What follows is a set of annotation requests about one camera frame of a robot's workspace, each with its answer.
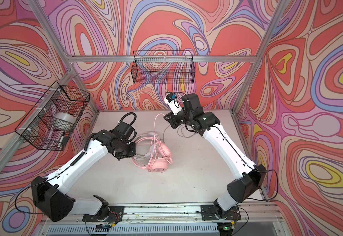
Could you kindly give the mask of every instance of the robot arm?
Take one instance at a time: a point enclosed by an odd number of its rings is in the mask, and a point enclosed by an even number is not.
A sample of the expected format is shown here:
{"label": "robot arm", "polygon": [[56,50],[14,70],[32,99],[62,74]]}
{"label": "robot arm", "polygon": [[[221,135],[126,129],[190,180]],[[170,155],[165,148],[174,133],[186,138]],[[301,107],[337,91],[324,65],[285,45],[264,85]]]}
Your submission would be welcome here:
{"label": "robot arm", "polygon": [[256,166],[225,132],[220,120],[212,112],[204,112],[196,94],[182,96],[183,109],[175,113],[175,101],[167,103],[172,112],[164,116],[173,129],[179,125],[191,126],[196,133],[209,141],[224,159],[231,170],[234,181],[227,185],[224,194],[215,200],[214,205],[217,208],[217,215],[223,215],[234,205],[243,202],[252,193],[259,189],[266,174],[263,165]]}
{"label": "robot arm", "polygon": [[[130,124],[123,122],[128,115],[135,118]],[[61,168],[45,178],[36,177],[31,182],[34,205],[52,221],[63,219],[66,215],[88,214],[97,220],[108,217],[108,203],[101,197],[84,199],[68,195],[73,184],[99,159],[111,153],[118,160],[129,158],[136,154],[136,143],[131,142],[136,131],[131,126],[136,120],[136,114],[127,113],[119,121],[115,129],[101,130],[88,140],[88,145],[65,163]]]}

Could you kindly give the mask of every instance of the red wire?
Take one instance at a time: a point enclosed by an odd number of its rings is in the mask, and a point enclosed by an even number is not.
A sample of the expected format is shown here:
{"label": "red wire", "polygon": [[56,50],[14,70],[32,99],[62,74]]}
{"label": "red wire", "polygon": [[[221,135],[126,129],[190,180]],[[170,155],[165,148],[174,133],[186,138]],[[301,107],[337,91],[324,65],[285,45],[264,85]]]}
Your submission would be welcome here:
{"label": "red wire", "polygon": [[121,218],[119,217],[118,213],[113,212],[113,211],[112,211],[112,213],[114,213],[116,215],[115,218],[118,217],[118,222],[119,222]]}
{"label": "red wire", "polygon": [[114,215],[115,215],[115,221],[116,221],[116,219],[117,219],[117,215],[115,214],[115,212],[113,212],[113,211],[110,211],[108,214],[110,215],[110,213],[114,213]]}

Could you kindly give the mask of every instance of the black wire mesh basket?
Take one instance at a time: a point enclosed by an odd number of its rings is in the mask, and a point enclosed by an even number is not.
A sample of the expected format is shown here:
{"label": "black wire mesh basket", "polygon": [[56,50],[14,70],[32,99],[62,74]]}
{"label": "black wire mesh basket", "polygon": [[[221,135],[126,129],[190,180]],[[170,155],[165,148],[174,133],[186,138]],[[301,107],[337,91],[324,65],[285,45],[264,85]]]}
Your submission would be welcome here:
{"label": "black wire mesh basket", "polygon": [[133,83],[194,84],[194,52],[191,50],[133,51]]}
{"label": "black wire mesh basket", "polygon": [[54,90],[31,123],[18,128],[30,111],[15,129],[36,149],[63,151],[90,100],[89,92],[74,86],[58,84]]}

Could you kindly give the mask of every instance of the swirl pattern backdrop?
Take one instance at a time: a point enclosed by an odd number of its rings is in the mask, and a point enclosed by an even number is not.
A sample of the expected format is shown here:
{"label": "swirl pattern backdrop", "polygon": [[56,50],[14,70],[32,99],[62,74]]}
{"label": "swirl pattern backdrop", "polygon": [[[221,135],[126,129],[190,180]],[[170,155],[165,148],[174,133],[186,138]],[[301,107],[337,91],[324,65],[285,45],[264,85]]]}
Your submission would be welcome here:
{"label": "swirl pattern backdrop", "polygon": [[343,235],[343,1],[290,3],[236,114],[292,234]]}
{"label": "swirl pattern backdrop", "polygon": [[[65,72],[65,66],[27,1],[1,0],[0,149],[47,88]],[[82,146],[93,117],[93,111],[87,107],[64,152],[36,150],[25,142],[10,159],[0,173],[0,235],[30,235],[33,232],[41,216],[18,212],[14,208],[14,198],[34,177],[53,172],[74,156]],[[30,189],[19,196],[18,207],[37,211]]]}
{"label": "swirl pattern backdrop", "polygon": [[[70,55],[193,50],[255,55],[275,1],[55,0],[46,12]],[[207,109],[229,109],[249,63],[196,63],[194,85],[133,84],[131,63],[75,63],[99,110],[167,109],[167,91],[195,92]]]}

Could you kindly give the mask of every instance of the pink headphones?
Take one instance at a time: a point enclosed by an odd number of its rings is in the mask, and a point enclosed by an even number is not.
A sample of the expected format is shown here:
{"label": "pink headphones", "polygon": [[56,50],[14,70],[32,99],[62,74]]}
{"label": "pink headphones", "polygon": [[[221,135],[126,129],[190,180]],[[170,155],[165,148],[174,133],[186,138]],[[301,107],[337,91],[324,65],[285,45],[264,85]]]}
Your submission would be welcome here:
{"label": "pink headphones", "polygon": [[[145,155],[136,154],[132,159],[132,162],[142,169],[148,170],[148,172],[165,172],[169,164],[173,163],[172,155],[166,144],[162,143],[156,136],[142,137],[135,141],[136,145],[145,140],[151,140],[151,147],[149,152]],[[141,164],[138,160],[147,160],[148,164]]]}

